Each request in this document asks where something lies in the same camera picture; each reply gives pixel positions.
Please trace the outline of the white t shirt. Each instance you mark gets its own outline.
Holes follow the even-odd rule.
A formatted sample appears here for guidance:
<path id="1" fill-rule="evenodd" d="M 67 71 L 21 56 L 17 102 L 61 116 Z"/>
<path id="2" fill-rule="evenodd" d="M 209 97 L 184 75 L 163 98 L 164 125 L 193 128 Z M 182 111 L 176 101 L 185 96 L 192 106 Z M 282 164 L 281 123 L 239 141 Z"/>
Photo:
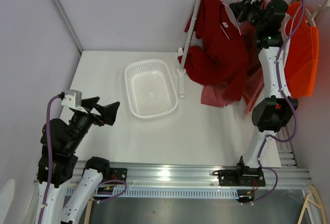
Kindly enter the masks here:
<path id="1" fill-rule="evenodd" d="M 289 24 L 290 22 L 291 22 L 291 17 L 286 13 L 284 19 L 281 22 L 281 27 L 279 29 L 283 39 L 283 45 L 284 45 L 283 52 L 284 55 L 286 56 L 288 55 L 289 46 L 290 46 L 290 38 L 289 38 L 290 28 L 291 28 L 291 25 Z"/>

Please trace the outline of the dark red t shirt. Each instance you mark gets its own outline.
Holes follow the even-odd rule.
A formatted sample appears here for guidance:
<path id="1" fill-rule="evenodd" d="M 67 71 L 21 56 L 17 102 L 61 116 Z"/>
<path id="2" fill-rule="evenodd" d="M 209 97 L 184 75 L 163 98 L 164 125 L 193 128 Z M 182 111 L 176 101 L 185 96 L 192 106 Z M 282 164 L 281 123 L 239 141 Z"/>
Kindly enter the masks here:
<path id="1" fill-rule="evenodd" d="M 204 86 L 230 84 L 243 76 L 248 52 L 221 0 L 201 0 L 193 31 L 202 46 L 188 49 L 184 68 L 192 81 Z"/>

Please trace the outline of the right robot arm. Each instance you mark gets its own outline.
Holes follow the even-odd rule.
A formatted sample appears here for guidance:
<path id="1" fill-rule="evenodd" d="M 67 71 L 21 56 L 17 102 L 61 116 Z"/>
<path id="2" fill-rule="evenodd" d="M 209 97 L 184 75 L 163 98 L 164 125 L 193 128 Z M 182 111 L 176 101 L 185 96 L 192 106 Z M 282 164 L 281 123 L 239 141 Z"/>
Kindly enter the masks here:
<path id="1" fill-rule="evenodd" d="M 288 4 L 284 0 L 242 0 L 230 8 L 238 22 L 248 21 L 255 28 L 254 46 L 261 63 L 264 98 L 253 107 L 255 126 L 250 144 L 234 170 L 218 170 L 220 186 L 265 186 L 262 159 L 267 142 L 285 127 L 298 107 L 292 98 L 285 78 L 285 63 L 290 37 L 285 34 Z"/>

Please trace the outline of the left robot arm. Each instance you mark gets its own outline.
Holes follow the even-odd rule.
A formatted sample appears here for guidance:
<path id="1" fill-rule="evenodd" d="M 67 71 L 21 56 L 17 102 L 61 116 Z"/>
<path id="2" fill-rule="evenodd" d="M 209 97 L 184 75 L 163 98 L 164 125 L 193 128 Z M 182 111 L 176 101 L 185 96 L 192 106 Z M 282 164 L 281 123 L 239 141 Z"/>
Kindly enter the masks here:
<path id="1" fill-rule="evenodd" d="M 51 118 L 51 106 L 57 99 L 73 112 L 68 123 Z M 49 100 L 46 123 L 42 128 L 42 155 L 38 163 L 36 223 L 78 223 L 98 186 L 107 183 L 126 184 L 117 178 L 109 160 L 93 156 L 87 160 L 73 195 L 64 203 L 78 161 L 75 152 L 83 138 L 91 126 L 112 126 L 116 121 L 120 102 L 101 106 L 98 101 L 99 97 L 82 99 L 79 91 L 62 92 Z"/>

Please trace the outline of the pink wire hanger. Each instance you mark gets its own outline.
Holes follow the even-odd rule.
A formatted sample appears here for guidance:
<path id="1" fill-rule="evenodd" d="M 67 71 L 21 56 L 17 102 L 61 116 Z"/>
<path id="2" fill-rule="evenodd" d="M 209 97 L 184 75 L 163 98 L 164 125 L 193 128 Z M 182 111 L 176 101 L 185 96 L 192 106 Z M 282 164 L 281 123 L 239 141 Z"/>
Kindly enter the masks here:
<path id="1" fill-rule="evenodd" d="M 237 28 L 239 35 L 242 35 L 241 30 L 240 30 L 240 25 L 239 25 L 237 19 L 235 18 L 235 15 L 234 15 L 233 11 L 231 10 L 230 6 L 228 4 L 224 4 L 224 6 L 225 6 L 226 14 L 227 14 L 230 22 Z"/>

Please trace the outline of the pink t shirt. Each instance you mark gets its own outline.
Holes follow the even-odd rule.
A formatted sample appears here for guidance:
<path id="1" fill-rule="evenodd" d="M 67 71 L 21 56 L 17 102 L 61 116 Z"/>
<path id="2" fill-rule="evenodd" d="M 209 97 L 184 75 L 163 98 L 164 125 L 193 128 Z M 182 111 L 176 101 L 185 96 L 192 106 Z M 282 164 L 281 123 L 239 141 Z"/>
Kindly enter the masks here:
<path id="1" fill-rule="evenodd" d="M 257 50 L 254 46 L 256 29 L 249 22 L 240 26 L 244 44 L 248 52 L 249 63 L 242 77 L 228 84 L 207 85 L 203 87 L 201 103 L 213 107 L 227 107 L 234 101 L 244 99 L 246 107 L 244 113 L 252 111 L 257 104 L 258 98 L 264 88 L 263 72 L 258 59 Z"/>

